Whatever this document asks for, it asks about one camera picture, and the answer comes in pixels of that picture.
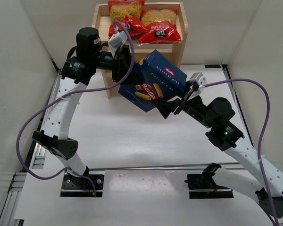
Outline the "blue Barilla rigatoni box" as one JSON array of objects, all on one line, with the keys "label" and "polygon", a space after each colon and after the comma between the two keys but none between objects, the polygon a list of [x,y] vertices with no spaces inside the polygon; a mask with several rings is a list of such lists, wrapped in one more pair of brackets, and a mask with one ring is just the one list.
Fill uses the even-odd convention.
[{"label": "blue Barilla rigatoni box", "polygon": [[133,67],[138,83],[120,85],[118,93],[148,112],[155,101],[168,101],[185,90],[187,75],[158,50],[154,50]]}]

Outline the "red fusilli pasta bag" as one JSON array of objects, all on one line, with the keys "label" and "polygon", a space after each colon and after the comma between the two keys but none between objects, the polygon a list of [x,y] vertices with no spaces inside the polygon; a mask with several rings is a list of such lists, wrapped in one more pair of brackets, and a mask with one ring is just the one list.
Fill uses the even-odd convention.
[{"label": "red fusilli pasta bag", "polygon": [[108,0],[108,8],[111,19],[108,37],[111,38],[117,31],[123,30],[120,24],[113,23],[118,20],[127,29],[131,37],[137,37],[147,33],[149,30],[140,20],[145,0]]},{"label": "red fusilli pasta bag", "polygon": [[141,22],[147,31],[142,34],[137,44],[172,44],[181,42],[182,38],[176,27],[178,10],[148,9],[141,13]]}]

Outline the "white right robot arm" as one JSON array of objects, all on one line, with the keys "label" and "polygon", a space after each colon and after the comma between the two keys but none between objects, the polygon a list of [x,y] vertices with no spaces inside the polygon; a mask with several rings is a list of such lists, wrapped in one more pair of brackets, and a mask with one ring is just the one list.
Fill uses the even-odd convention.
[{"label": "white right robot arm", "polygon": [[193,83],[190,90],[173,101],[154,101],[153,104],[164,118],[170,113],[185,112],[209,129],[206,136],[209,142],[223,153],[234,158],[254,178],[235,174],[219,164],[211,163],[202,176],[217,186],[235,190],[252,200],[268,215],[275,219],[283,217],[283,173],[259,153],[230,122],[235,112],[230,102],[223,97],[215,98],[204,105],[195,91],[203,86]]}]

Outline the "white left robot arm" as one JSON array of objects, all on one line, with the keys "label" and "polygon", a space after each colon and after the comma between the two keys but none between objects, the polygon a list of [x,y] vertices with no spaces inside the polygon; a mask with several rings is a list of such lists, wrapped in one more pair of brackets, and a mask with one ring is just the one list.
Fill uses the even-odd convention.
[{"label": "white left robot arm", "polygon": [[[48,118],[33,140],[56,156],[66,167],[70,181],[80,189],[94,186],[89,169],[77,154],[78,142],[69,138],[69,127],[82,92],[86,90],[97,69],[109,70],[116,81],[124,81],[134,64],[129,46],[125,44],[128,32],[116,32],[102,44],[96,28],[85,27],[76,35],[76,46],[68,52],[61,70],[59,89]],[[103,46],[110,48],[102,51]]]}]

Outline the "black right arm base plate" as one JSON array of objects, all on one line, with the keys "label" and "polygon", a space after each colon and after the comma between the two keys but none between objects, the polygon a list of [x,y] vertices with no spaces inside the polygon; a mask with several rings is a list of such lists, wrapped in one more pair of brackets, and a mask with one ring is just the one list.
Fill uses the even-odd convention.
[{"label": "black right arm base plate", "polygon": [[188,185],[189,199],[232,199],[230,188],[217,185],[212,178],[202,174],[187,174],[184,181]]}]

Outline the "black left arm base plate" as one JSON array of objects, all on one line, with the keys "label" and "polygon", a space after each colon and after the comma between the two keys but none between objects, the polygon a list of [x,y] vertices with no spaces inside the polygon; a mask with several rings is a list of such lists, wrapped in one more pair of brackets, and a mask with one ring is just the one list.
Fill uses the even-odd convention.
[{"label": "black left arm base plate", "polygon": [[89,180],[74,177],[67,172],[64,173],[61,184],[60,197],[84,197],[84,198],[101,198],[104,187],[104,171],[89,171]]}]

